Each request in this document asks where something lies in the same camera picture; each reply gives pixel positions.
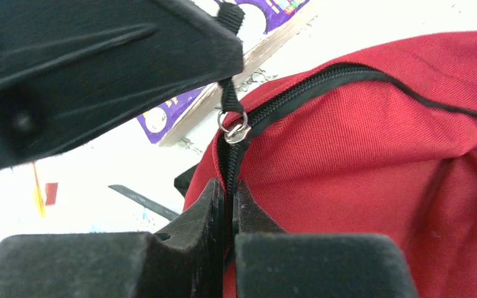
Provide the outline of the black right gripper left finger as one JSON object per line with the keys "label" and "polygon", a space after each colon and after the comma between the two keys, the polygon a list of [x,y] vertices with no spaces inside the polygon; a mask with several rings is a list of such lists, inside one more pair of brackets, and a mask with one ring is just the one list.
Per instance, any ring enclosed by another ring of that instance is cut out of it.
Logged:
{"label": "black right gripper left finger", "polygon": [[225,192],[211,179],[196,202],[152,238],[152,297],[222,297]]}

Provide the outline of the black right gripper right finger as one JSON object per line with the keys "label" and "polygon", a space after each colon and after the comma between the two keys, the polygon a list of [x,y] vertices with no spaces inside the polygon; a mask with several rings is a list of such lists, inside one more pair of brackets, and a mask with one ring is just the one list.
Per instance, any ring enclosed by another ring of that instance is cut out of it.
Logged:
{"label": "black right gripper right finger", "polygon": [[234,195],[232,223],[236,258],[248,252],[256,256],[282,254],[281,234],[286,231],[257,204],[243,180],[238,182]]}

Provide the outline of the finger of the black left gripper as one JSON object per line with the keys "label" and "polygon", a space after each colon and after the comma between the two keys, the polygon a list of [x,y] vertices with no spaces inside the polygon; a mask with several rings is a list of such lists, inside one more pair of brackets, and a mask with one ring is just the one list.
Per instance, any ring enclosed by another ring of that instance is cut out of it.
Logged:
{"label": "finger of the black left gripper", "polygon": [[0,1],[0,169],[243,71],[244,18],[191,1]]}

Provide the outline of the red student backpack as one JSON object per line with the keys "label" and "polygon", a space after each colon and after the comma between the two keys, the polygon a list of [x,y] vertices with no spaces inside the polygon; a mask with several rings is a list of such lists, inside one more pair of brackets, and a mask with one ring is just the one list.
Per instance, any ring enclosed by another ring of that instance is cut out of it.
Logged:
{"label": "red student backpack", "polygon": [[421,297],[477,297],[477,30],[349,53],[243,98],[252,130],[218,132],[184,207],[244,180],[293,233],[380,233]]}

